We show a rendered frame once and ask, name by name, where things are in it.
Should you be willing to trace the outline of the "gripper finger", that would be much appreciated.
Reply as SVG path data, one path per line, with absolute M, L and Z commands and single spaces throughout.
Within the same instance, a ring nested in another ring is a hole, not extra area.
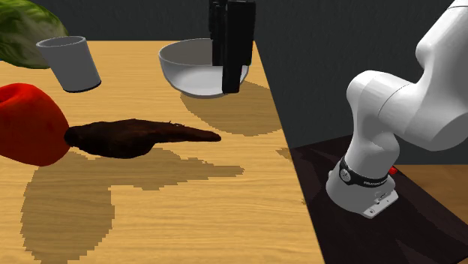
M 212 64 L 214 66 L 222 66 L 224 60 L 227 0 L 208 0 L 208 2 L 208 30 L 212 45 Z
M 242 67 L 252 59 L 257 5 L 255 1 L 229 0 L 225 13 L 222 91 L 238 93 Z

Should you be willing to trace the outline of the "white bowl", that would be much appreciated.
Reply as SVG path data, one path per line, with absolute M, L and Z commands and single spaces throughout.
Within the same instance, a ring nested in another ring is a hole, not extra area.
M 167 82 L 195 98 L 216 98 L 239 90 L 227 89 L 224 68 L 212 64 L 212 40 L 180 40 L 160 49 L 159 60 Z

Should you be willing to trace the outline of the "dark brown sweet potato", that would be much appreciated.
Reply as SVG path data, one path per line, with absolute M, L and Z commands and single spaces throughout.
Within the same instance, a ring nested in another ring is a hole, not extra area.
M 64 141 L 91 155 L 130 159 L 147 154 L 157 143 L 219 142 L 221 136 L 171 121 L 132 118 L 69 127 Z

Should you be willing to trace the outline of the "grey cup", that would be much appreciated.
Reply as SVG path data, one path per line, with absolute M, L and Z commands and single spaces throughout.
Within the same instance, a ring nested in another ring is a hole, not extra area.
M 85 37 L 54 37 L 37 42 L 36 47 L 66 92 L 87 92 L 101 84 Z

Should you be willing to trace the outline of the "green watermelon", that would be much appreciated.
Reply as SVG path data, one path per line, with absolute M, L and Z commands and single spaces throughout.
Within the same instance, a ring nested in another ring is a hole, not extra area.
M 61 20 L 29 0 L 0 0 L 0 59 L 31 69 L 47 69 L 36 43 L 68 35 Z

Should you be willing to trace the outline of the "red apple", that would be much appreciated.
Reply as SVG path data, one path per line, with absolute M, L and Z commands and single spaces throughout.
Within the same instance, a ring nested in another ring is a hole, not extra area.
M 67 154 L 69 128 L 55 101 L 38 87 L 12 83 L 0 87 L 0 155 L 39 167 Z

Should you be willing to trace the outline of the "dark robot stand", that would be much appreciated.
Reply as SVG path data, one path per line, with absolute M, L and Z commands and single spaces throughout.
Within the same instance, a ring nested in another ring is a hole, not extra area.
M 458 264 L 468 257 L 468 225 L 402 172 L 398 199 L 372 219 L 342 209 L 326 193 L 328 173 L 350 136 L 290 149 L 325 264 Z

